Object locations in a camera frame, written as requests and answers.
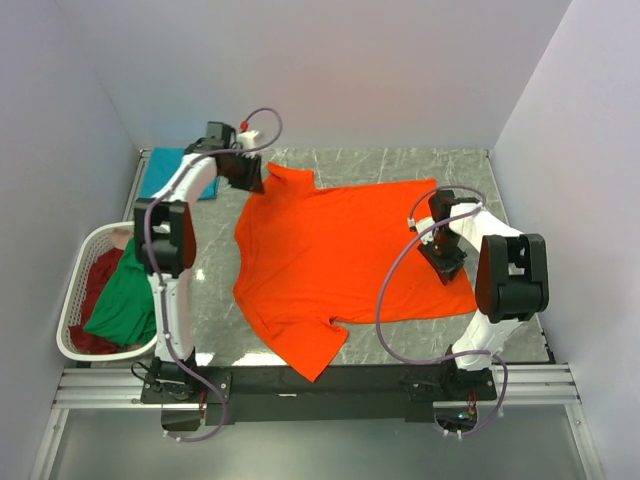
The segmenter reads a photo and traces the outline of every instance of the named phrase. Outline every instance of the t-shirt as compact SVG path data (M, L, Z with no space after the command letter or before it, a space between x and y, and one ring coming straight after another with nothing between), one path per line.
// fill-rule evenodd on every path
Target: t-shirt
M248 199L236 227L242 266L233 293L258 336L314 381L347 339L337 322L375 322L382 282L416 235L409 211L435 180L317 189L311 170L267 168L264 195ZM425 200L416 218L428 215ZM444 286L412 249L387 289L381 320L475 308L464 272Z

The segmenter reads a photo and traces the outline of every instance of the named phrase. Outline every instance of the gray floor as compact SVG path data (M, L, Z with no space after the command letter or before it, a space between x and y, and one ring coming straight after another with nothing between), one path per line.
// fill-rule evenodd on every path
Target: gray floor
M435 177L438 184L470 185L485 192L489 210L505 220L491 166L482 149L276 149L265 152L263 159L314 170L319 188L430 177ZM191 319L198 363L202 365L282 364L253 333L233 298L240 269L233 232L246 198L246 192L229 188L222 179L218 199L198 202L193 211L198 255L190 287ZM475 282L478 255L470 248L466 251L467 272ZM425 359L443 354L463 333L471 316L398 322L385 325L384 332L400 354ZM394 362L379 345L373 325L345 327L349 339L334 364ZM537 317L509 339L503 357L509 362L549 360Z
M400 420L237 424L199 444L163 438L157 411L72 411L52 479L578 480L564 407L511 407L476 437Z

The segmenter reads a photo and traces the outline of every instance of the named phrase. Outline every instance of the dark red cloth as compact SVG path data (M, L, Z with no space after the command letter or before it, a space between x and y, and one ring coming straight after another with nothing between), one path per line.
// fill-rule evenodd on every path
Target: dark red cloth
M111 278L111 275L116 271L123 253L123 250L112 248L107 253L100 255L98 260L96 260L89 269L89 276L87 277L87 298L85 298L82 304L80 325L69 327L71 341L78 350L94 355L116 353L119 350L115 343L85 332L84 326L89 321L102 290Z

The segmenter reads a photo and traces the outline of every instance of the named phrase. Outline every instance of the gray marble tabletop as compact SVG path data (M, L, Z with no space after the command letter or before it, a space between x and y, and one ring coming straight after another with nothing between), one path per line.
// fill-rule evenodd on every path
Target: gray marble tabletop
M431 177L440 185L470 185L485 192L488 209L505 220L491 166L482 149L283 148L265 152L263 161L313 169L318 188ZM201 365L283 364L253 332L233 298L240 269L240 252L233 232L246 199L246 192L229 188L222 179L218 198L198 202L192 212L198 254L191 276L190 316ZM469 255L465 268L473 284L478 255L468 245L463 248ZM383 328L385 337L400 354L427 359L443 354L464 332L471 317L467 314L408 320ZM374 325L343 325L349 330L349 338L333 364L395 363L380 346ZM545 345L535 317L509 339L503 357L510 362L546 362L549 357Z

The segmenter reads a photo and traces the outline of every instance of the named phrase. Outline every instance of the green cloth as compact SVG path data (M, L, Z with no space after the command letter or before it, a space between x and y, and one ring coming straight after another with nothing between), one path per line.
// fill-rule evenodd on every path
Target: green cloth
M85 332L124 347L145 344L156 334L151 286L136 259L133 239L96 302Z

